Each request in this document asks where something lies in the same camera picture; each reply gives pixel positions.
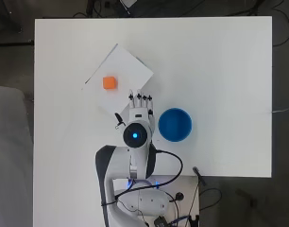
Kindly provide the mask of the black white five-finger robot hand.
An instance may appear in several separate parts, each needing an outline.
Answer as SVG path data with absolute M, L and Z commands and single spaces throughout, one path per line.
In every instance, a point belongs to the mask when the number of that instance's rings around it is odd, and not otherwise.
M 129 91 L 128 100 L 128 122 L 125 123 L 122 116 L 119 113 L 115 113 L 115 117 L 118 121 L 115 128 L 120 132 L 123 132 L 129 123 L 141 121 L 145 122 L 150 128 L 151 133 L 154 133 L 155 116 L 153 112 L 152 96 L 145 95 L 141 90 L 138 90 L 136 95 L 134 95 L 132 91 Z

